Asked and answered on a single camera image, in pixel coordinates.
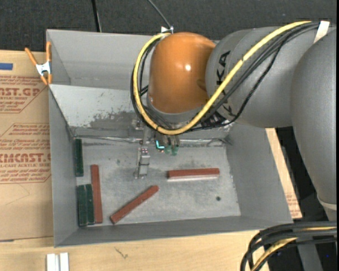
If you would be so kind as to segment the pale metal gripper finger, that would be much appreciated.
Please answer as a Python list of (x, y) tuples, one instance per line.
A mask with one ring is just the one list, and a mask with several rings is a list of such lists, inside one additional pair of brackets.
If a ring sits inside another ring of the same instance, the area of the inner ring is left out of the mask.
[(150, 164), (150, 154), (146, 147), (141, 148), (140, 151), (140, 177), (147, 176)]
[(135, 179), (138, 179), (140, 177), (140, 160), (141, 160), (141, 148), (139, 147), (137, 149), (136, 167), (133, 172), (133, 176)]

